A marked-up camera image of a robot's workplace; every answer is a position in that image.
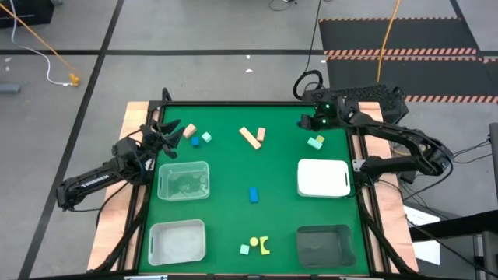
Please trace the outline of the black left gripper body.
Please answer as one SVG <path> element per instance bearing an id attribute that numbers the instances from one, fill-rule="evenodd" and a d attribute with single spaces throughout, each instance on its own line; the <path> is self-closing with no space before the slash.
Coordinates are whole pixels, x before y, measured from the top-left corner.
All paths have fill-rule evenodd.
<path id="1" fill-rule="evenodd" d="M 144 153 L 153 153 L 163 150 L 165 153 L 165 137 L 166 135 L 161 134 L 156 130 L 156 123 L 153 122 L 151 126 L 142 124 L 139 127 L 142 133 L 142 144 L 141 151 Z"/>

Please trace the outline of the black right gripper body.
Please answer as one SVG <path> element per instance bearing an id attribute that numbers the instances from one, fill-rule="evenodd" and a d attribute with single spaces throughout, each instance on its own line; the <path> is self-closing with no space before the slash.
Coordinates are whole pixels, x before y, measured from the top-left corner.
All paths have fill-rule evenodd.
<path id="1" fill-rule="evenodd" d="M 312 129 L 333 129 L 344 124 L 343 100 L 333 100 L 330 103 L 317 102 L 314 104 L 315 113 L 311 117 Z"/>

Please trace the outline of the clear plastic bin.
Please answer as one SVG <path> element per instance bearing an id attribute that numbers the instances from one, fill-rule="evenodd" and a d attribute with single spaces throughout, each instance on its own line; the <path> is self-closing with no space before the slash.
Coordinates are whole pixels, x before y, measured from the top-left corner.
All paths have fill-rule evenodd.
<path id="1" fill-rule="evenodd" d="M 163 164 L 158 181 L 157 196 L 165 201 L 206 199 L 210 195 L 209 165 L 205 161 Z"/>

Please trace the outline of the black hazard-striped floor mat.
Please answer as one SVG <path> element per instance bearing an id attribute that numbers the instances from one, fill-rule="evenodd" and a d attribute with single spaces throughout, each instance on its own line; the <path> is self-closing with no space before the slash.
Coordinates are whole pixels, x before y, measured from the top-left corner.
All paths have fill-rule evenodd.
<path id="1" fill-rule="evenodd" d="M 329 55 L 475 55 L 477 43 L 457 17 L 320 19 Z"/>
<path id="2" fill-rule="evenodd" d="M 498 103 L 498 61 L 477 57 L 332 57 L 329 84 L 335 88 L 377 82 L 398 86 L 406 102 Z"/>

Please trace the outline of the black perforated computer case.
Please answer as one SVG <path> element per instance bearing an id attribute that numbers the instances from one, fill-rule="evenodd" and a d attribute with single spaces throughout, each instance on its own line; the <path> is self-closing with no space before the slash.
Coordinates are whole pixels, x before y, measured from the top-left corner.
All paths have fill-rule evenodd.
<path id="1" fill-rule="evenodd" d="M 359 102 L 377 102 L 380 105 L 383 120 L 389 124 L 398 124 L 409 112 L 402 89 L 385 84 L 345 89 L 308 89 L 301 96 L 296 93 L 295 97 L 303 102 L 313 103 L 327 95 L 342 96 L 345 102 L 351 105 Z"/>

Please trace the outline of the opaque white plastic bin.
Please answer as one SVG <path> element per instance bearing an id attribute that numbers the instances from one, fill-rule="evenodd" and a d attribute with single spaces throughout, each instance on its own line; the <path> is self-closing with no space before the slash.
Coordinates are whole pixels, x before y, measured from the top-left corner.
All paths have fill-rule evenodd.
<path id="1" fill-rule="evenodd" d="M 351 193 L 349 166 L 345 161 L 301 159 L 297 167 L 297 191 L 300 196 L 341 198 Z"/>

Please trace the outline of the green table mat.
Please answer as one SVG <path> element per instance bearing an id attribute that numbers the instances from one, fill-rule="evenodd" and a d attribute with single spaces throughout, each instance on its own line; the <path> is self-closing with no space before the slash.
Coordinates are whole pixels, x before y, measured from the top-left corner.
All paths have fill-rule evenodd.
<path id="1" fill-rule="evenodd" d="M 209 165 L 210 195 L 206 199 L 169 202 L 152 196 L 147 223 L 200 219 L 205 224 L 206 254 L 201 261 L 152 266 L 140 258 L 141 273 L 303 274 L 296 251 L 301 226 L 347 225 L 352 232 L 356 263 L 339 267 L 339 274 L 369 271 L 362 226 L 355 198 L 305 198 L 297 192 L 301 159 L 349 160 L 343 130 L 324 131 L 324 144 L 307 144 L 314 137 L 296 125 L 309 107 L 169 107 L 165 120 L 193 124 L 212 140 L 194 147 L 184 139 L 177 148 L 179 162 Z M 260 149 L 240 134 L 245 127 L 256 139 L 265 128 Z M 250 203 L 249 188 L 258 189 L 258 203 Z M 257 237 L 252 247 L 250 238 Z M 240 245 L 250 247 L 240 254 Z"/>

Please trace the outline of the translucent white plastic bin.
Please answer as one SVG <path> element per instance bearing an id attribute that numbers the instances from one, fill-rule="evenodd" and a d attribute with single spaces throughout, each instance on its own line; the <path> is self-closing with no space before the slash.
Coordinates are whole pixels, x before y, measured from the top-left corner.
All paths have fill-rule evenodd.
<path id="1" fill-rule="evenodd" d="M 201 261 L 206 253 L 204 222 L 191 219 L 154 224 L 147 252 L 152 266 Z"/>

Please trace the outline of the dark grey plastic bin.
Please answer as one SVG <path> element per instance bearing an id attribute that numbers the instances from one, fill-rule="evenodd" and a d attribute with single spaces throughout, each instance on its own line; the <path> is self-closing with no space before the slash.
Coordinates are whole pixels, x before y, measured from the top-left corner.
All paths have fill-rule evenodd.
<path id="1" fill-rule="evenodd" d="M 301 226 L 296 231 L 296 249 L 305 268 L 350 267 L 356 263 L 347 225 Z"/>

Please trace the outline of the white box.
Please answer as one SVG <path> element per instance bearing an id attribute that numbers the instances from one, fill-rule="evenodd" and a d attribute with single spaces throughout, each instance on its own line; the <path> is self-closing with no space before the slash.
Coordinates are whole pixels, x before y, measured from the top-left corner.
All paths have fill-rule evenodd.
<path id="1" fill-rule="evenodd" d="M 440 218 L 435 215 L 427 214 L 409 206 L 405 206 L 404 210 L 410 226 L 412 224 L 423 226 L 440 221 Z M 440 265 L 440 245 L 437 241 L 414 242 L 413 246 L 417 259 Z"/>

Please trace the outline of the black beam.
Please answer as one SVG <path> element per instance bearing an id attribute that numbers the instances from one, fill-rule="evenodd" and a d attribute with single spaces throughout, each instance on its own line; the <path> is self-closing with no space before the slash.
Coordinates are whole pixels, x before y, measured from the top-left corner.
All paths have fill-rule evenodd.
<path id="1" fill-rule="evenodd" d="M 471 236 L 483 232 L 498 234 L 498 210 L 433 222 L 422 226 L 412 226 L 409 232 L 413 242 Z"/>

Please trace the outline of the black box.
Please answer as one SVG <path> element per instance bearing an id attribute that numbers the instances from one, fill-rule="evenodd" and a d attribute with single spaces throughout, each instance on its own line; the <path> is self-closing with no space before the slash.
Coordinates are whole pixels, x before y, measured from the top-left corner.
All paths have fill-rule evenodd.
<path id="1" fill-rule="evenodd" d="M 51 0 L 0 0 L 11 12 L 16 15 L 27 25 L 48 24 L 51 22 L 54 13 L 54 4 Z"/>

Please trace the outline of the grey post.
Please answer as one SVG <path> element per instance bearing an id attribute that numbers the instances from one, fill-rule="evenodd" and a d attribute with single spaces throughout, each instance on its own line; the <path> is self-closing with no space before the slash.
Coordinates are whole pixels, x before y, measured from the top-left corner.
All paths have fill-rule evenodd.
<path id="1" fill-rule="evenodd" d="M 489 141 L 491 143 L 495 185 L 498 190 L 498 122 L 493 122 L 489 125 Z"/>

